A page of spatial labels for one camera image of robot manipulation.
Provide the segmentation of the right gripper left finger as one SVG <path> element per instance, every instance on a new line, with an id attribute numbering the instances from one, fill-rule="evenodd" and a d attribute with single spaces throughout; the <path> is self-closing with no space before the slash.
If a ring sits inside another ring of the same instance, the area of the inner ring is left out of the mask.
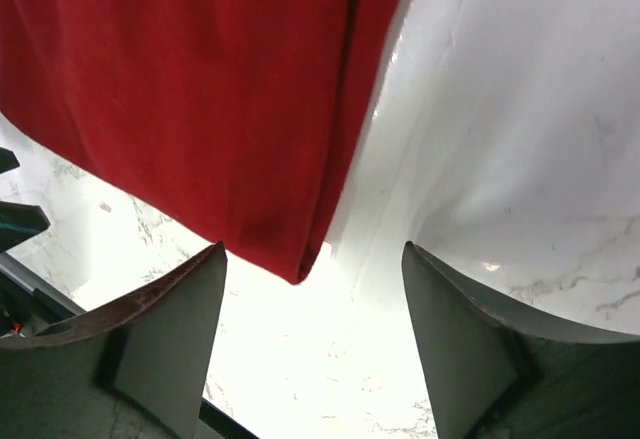
<path id="1" fill-rule="evenodd" d="M 226 270 L 218 243 L 97 309 L 2 339 L 2 437 L 194 437 Z"/>

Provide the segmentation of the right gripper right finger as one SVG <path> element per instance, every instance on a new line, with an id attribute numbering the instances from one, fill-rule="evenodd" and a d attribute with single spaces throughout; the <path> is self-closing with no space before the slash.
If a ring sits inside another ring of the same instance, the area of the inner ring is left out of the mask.
<path id="1" fill-rule="evenodd" d="M 635 438 L 639 339 L 567 320 L 407 243 L 402 277 L 442 438 Z"/>

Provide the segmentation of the dark red t shirt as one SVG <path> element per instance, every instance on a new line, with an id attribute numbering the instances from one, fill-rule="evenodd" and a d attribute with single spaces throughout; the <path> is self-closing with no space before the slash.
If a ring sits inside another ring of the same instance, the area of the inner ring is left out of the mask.
<path id="1" fill-rule="evenodd" d="M 333 219 L 399 4 L 1 0 L 1 111 L 298 284 Z"/>

